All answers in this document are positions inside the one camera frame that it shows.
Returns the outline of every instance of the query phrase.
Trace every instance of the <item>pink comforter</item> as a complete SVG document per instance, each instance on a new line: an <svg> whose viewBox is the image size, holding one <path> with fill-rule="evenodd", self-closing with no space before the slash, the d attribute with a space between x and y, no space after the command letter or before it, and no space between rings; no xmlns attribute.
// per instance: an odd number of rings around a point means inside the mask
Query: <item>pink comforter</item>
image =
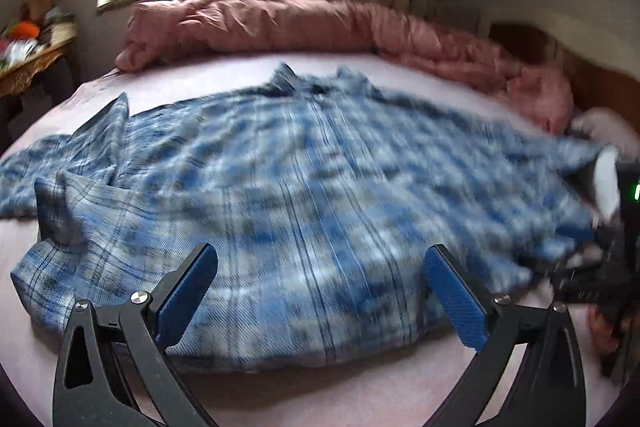
<svg viewBox="0 0 640 427"><path fill-rule="evenodd" d="M123 71L207 51L376 52L407 67L462 82L510 106L551 134L570 120L569 82L551 65L527 66L494 42L375 4L326 0L145 2L116 58Z"/></svg>

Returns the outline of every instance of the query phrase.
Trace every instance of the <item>bed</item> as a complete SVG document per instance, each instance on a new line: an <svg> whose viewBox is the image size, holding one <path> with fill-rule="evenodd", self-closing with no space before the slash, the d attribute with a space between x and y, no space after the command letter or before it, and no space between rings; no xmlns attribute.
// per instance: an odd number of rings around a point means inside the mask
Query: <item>bed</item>
<svg viewBox="0 0 640 427"><path fill-rule="evenodd" d="M158 66L141 74L114 72L80 87L65 103L30 128L7 155L47 134L71 133L121 92L131 114L163 103L260 84L280 62L295 71L329 74L340 66L361 71L377 87L391 87L419 98L474 113L487 120L508 121L523 134L540 134L524 118L460 84L393 65L370 54L267 54L192 58ZM31 324L18 300L9 273L36 241L34 221L0 221L0 364L21 398L45 426L51 425L51 402L57 340ZM522 302L546 307L551 299L542 284ZM594 425L615 400L618 389L600 376L591 348L586 312L571 307L586 377L588 425ZM320 369L283 369L255 375L189 375L188 385L222 426L262 425L422 425L447 396L473 356L452 331L427 335L413 346L356 362ZM483 418L497 413L518 367L516 349L505 376ZM142 410L153 406L128 371Z"/></svg>

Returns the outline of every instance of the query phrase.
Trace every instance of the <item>metal screw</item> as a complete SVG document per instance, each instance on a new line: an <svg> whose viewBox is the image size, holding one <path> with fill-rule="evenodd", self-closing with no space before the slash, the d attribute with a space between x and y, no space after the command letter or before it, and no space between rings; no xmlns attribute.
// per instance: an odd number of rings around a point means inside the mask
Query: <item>metal screw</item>
<svg viewBox="0 0 640 427"><path fill-rule="evenodd" d="M566 304L564 304L564 302L554 302L552 308L555 312L558 313L566 312Z"/></svg>
<svg viewBox="0 0 640 427"><path fill-rule="evenodd" d="M74 304L74 309L77 312L81 312L82 310L87 309L88 306L89 301L87 301L86 299L80 299L78 302L76 302L76 304Z"/></svg>
<svg viewBox="0 0 640 427"><path fill-rule="evenodd" d="M142 304L146 302L148 298L149 294L147 292L133 292L133 295L131 296L131 302L133 302L133 304Z"/></svg>
<svg viewBox="0 0 640 427"><path fill-rule="evenodd" d="M507 306L511 304L511 297L506 293L498 293L494 296L494 302L500 304L500 306Z"/></svg>

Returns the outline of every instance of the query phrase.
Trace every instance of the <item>blue plaid shirt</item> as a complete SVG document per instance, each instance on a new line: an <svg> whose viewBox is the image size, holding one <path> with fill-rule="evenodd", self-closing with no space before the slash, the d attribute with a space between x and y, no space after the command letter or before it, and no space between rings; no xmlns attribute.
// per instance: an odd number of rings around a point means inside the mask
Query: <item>blue plaid shirt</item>
<svg viewBox="0 0 640 427"><path fill-rule="evenodd" d="M422 275L444 243L492 291L529 281L590 214L561 176L598 147L376 89L297 76L129 116L121 95L72 136L0 164L0 217L41 240L12 272L57 333L76 299L152 289L200 242L219 272L180 343L182 367L343 362L415 342L442 317Z"/></svg>

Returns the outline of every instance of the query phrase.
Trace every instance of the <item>orange object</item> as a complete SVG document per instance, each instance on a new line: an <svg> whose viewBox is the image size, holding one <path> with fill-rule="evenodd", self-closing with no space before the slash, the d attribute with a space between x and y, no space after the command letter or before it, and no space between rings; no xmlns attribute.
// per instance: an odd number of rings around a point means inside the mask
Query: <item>orange object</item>
<svg viewBox="0 0 640 427"><path fill-rule="evenodd" d="M40 28L34 23L28 21L18 22L17 25L12 28L9 34L10 41L19 41L21 39L35 39L40 34Z"/></svg>

